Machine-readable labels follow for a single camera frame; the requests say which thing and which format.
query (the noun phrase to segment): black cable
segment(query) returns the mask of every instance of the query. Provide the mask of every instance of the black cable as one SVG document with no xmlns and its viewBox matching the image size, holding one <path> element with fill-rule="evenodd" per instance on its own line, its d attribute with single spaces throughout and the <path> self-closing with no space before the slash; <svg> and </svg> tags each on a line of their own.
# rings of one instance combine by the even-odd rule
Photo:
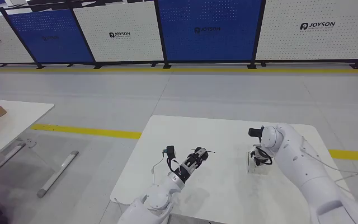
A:
<svg viewBox="0 0 358 224">
<path fill-rule="evenodd" d="M 169 160 L 169 158 L 167 158 L 167 164 L 169 166 L 169 169 L 171 172 L 174 172 L 174 170 L 172 169 L 172 161 Z"/>
<path fill-rule="evenodd" d="M 264 150 L 262 150 L 262 149 L 260 149 L 260 148 L 258 148 L 258 147 L 256 147 L 256 149 L 259 150 L 260 152 L 262 152 L 263 154 L 265 154 L 265 156 L 267 156 L 267 158 L 270 160 L 270 163 L 267 163 L 266 161 L 261 160 L 261 159 L 255 157 L 255 158 L 257 159 L 257 161 L 259 161 L 259 162 L 262 163 L 262 164 L 272 165 L 272 158 L 271 158 L 271 156 L 269 156 L 269 154 L 267 154 L 267 152 L 265 152 Z"/>
</svg>

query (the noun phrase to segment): white tabletop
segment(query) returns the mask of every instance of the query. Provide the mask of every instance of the white tabletop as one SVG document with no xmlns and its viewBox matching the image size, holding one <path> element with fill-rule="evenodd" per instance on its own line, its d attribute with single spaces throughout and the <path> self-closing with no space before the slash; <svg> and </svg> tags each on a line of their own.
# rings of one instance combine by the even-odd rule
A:
<svg viewBox="0 0 358 224">
<path fill-rule="evenodd" d="M 111 200 L 130 204 L 153 183 L 151 169 L 162 158 L 161 150 L 174 145 L 179 163 L 196 147 L 204 147 L 209 158 L 194 171 L 182 193 L 175 194 L 173 214 L 209 221 L 238 224 L 309 223 L 308 206 L 300 191 L 277 165 L 268 175 L 246 172 L 246 152 L 258 139 L 249 128 L 276 123 L 245 122 L 175 116 L 152 116 L 138 140 Z M 315 127 L 293 124 L 315 148 L 322 161 L 336 168 Z M 336 180 L 340 172 L 326 168 Z M 156 183 L 168 174 L 165 161 L 156 166 Z"/>
<path fill-rule="evenodd" d="M 7 111 L 7 114 L 0 117 L 0 150 L 2 150 L 55 105 L 0 100 L 0 106 Z"/>
</svg>

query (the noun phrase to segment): yellow tape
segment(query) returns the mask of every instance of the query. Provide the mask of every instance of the yellow tape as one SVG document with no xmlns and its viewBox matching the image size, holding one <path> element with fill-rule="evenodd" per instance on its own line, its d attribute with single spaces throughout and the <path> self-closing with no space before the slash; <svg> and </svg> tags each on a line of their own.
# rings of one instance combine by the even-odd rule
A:
<svg viewBox="0 0 358 224">
<path fill-rule="evenodd" d="M 51 132 L 67 132 L 75 134 L 89 134 L 93 136 L 108 136 L 116 138 L 132 138 L 139 139 L 140 132 L 125 132 L 122 130 L 105 130 L 105 129 L 95 129 L 95 128 L 78 128 L 78 127 L 68 127 L 68 126 L 58 126 L 58 125 L 48 125 L 48 124 L 34 124 L 31 129 L 33 130 L 48 130 Z"/>
<path fill-rule="evenodd" d="M 329 150 L 332 158 L 341 160 L 358 160 L 358 151 Z"/>
<path fill-rule="evenodd" d="M 123 130 L 106 130 L 96 128 L 78 128 L 48 124 L 34 124 L 31 129 L 33 130 L 48 130 L 51 132 L 67 132 L 75 134 L 89 134 L 93 136 L 108 136 L 115 138 L 132 138 L 139 139 L 142 135 L 140 132 L 125 132 Z M 345 151 L 345 150 L 329 150 L 332 158 L 341 160 L 358 160 L 358 151 Z"/>
<path fill-rule="evenodd" d="M 263 72 L 358 73 L 358 69 L 246 69 L 246 68 L 0 68 L 0 72 Z"/>
</svg>

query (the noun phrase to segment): grey floor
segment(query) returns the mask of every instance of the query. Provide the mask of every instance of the grey floor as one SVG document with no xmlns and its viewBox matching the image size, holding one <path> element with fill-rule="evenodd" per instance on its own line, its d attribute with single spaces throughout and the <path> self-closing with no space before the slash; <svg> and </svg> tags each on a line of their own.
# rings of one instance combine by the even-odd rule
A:
<svg viewBox="0 0 358 224">
<path fill-rule="evenodd" d="M 340 64 L 266 67 L 272 68 L 349 69 Z M 357 73 L 339 72 L 0 72 L 0 99 L 55 104 L 41 124 L 141 132 L 154 114 L 310 124 L 327 148 L 350 151 L 358 150 L 357 86 Z M 29 149 L 0 169 L 0 203 L 12 223 L 118 221 L 121 212 L 110 193 L 136 140 L 35 130 L 23 137 L 35 139 L 35 150 L 57 162 L 72 150 L 80 154 L 42 199 L 36 192 L 52 170 Z M 358 171 L 358 161 L 335 162 Z M 346 182 L 358 195 L 358 178 Z M 171 224 L 178 223 L 207 222 L 173 217 Z"/>
</svg>

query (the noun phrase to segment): black metal frame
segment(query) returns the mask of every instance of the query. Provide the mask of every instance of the black metal frame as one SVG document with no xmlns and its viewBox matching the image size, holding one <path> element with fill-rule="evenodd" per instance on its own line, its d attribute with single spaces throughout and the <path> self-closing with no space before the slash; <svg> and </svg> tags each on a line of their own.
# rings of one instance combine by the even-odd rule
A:
<svg viewBox="0 0 358 224">
<path fill-rule="evenodd" d="M 261 0 L 260 12 L 258 13 L 255 41 L 253 43 L 252 57 L 251 57 L 250 64 L 247 66 L 248 69 L 256 69 L 255 60 L 256 60 L 256 54 L 257 54 L 257 48 L 258 48 L 258 41 L 260 40 L 263 15 L 265 14 L 265 7 L 266 7 L 266 0 Z"/>
<path fill-rule="evenodd" d="M 163 52 L 163 59 L 164 59 L 163 68 L 164 69 L 169 69 L 171 67 L 171 65 L 168 63 L 168 59 L 167 59 L 166 44 L 164 42 L 163 26 L 162 26 L 162 20 L 161 20 L 161 13 L 159 11 L 159 2 L 158 2 L 158 0 L 154 0 L 154 8 L 156 9 L 159 36 L 161 37 L 161 45 L 162 45 L 162 52 Z"/>
<path fill-rule="evenodd" d="M 87 40 L 86 40 L 86 37 L 84 36 L 84 33 L 83 33 L 83 31 L 82 31 L 82 28 L 81 28 L 81 26 L 79 25 L 79 22 L 78 22 L 78 20 L 77 20 L 76 15 L 74 14 L 73 7 L 72 7 L 72 3 L 71 3 L 70 0 L 66 0 L 66 2 L 67 2 L 68 9 L 71 11 L 71 14 L 72 14 L 72 17 L 73 17 L 73 19 L 74 19 L 74 22 L 76 23 L 77 28 L 78 28 L 79 32 L 81 33 L 81 37 L 82 37 L 83 42 L 84 42 L 84 44 L 86 45 L 86 48 L 87 48 L 87 50 L 88 50 L 88 52 L 89 52 L 89 54 L 90 54 L 90 56 L 91 56 L 91 58 L 92 58 L 92 61 L 93 61 L 94 63 L 96 63 L 96 60 L 95 60 L 95 57 L 94 57 L 93 54 L 92 54 L 91 48 L 90 48 L 90 46 L 88 45 L 88 42 L 87 42 Z"/>
<path fill-rule="evenodd" d="M 156 17 L 157 17 L 157 22 L 158 22 L 158 30 L 159 30 L 159 35 L 160 35 L 160 39 L 161 39 L 161 46 L 162 46 L 162 52 L 163 52 L 163 60 L 149 60 L 149 61 L 118 61 L 118 62 L 97 62 L 93 56 L 92 50 L 90 48 L 90 46 L 88 45 L 88 42 L 86 40 L 86 37 L 82 31 L 82 28 L 76 18 L 76 15 L 73 11 L 73 2 L 99 2 L 100 0 L 83 0 L 83 1 L 71 1 L 71 0 L 64 0 L 64 2 L 55 2 L 55 3 L 46 3 L 46 4 L 34 4 L 34 5 L 30 5 L 30 6 L 20 6 L 20 7 L 14 7 L 14 8 L 0 8 L 1 13 L 3 14 L 4 18 L 6 19 L 6 21 L 8 22 L 8 24 L 10 25 L 11 29 L 14 31 L 14 33 L 16 34 L 16 36 L 18 37 L 18 39 L 20 40 L 20 42 L 22 43 L 22 45 L 25 47 L 25 49 L 27 50 L 27 52 L 29 53 L 29 55 L 32 57 L 32 59 L 34 60 L 33 63 L 0 63 L 2 64 L 0 67 L 6 66 L 7 64 L 35 64 L 37 65 L 37 68 L 41 69 L 44 68 L 43 64 L 68 64 L 67 67 L 71 67 L 74 64 L 84 64 L 84 65 L 94 65 L 94 69 L 99 69 L 102 66 L 109 66 L 109 65 L 125 65 L 125 64 L 152 64 L 151 67 L 155 67 L 158 63 L 164 63 L 163 69 L 168 69 L 171 67 L 170 63 L 249 63 L 249 65 L 247 65 L 247 68 L 249 69 L 255 69 L 256 65 L 255 63 L 261 63 L 261 66 L 265 67 L 266 63 L 321 63 L 321 62 L 343 62 L 343 63 L 354 63 L 351 64 L 350 66 L 354 69 L 358 69 L 358 59 L 327 59 L 327 60 L 256 60 L 256 54 L 257 54 L 257 48 L 258 48 L 258 42 L 260 39 L 260 33 L 261 33 L 261 27 L 262 27 L 262 22 L 263 22 L 263 16 L 265 13 L 265 6 L 266 6 L 266 0 L 262 0 L 261 1 L 261 5 L 260 5 L 260 12 L 258 15 L 258 24 L 257 24 L 257 29 L 256 29 L 256 34 L 255 34 L 255 40 L 254 40 L 254 46 L 253 46 L 253 52 L 252 52 L 252 57 L 250 60 L 168 60 L 167 59 L 167 52 L 166 52 L 166 46 L 165 46 L 165 42 L 164 42 L 164 35 L 163 35 L 163 27 L 162 27 L 162 21 L 161 21 L 161 15 L 160 15 L 160 11 L 159 11 L 159 2 L 158 0 L 153 0 L 154 1 L 154 6 L 155 6 L 155 10 L 156 10 Z M 56 5 L 56 4 L 66 4 L 68 6 L 68 8 L 71 11 L 71 14 L 76 22 L 76 25 L 78 27 L 78 30 L 81 33 L 81 37 L 83 38 L 83 41 L 87 47 L 88 52 L 91 55 L 91 58 L 93 60 L 93 62 L 46 62 L 46 63 L 39 63 L 36 58 L 34 57 L 34 55 L 32 54 L 32 52 L 29 50 L 29 48 L 26 46 L 25 42 L 23 41 L 23 39 L 20 37 L 19 33 L 17 32 L 17 30 L 15 29 L 15 27 L 13 26 L 12 22 L 10 21 L 8 14 L 7 14 L 7 10 L 14 10 L 14 9 L 20 9 L 20 8 L 30 8 L 33 6 L 44 6 L 44 5 Z"/>
</svg>

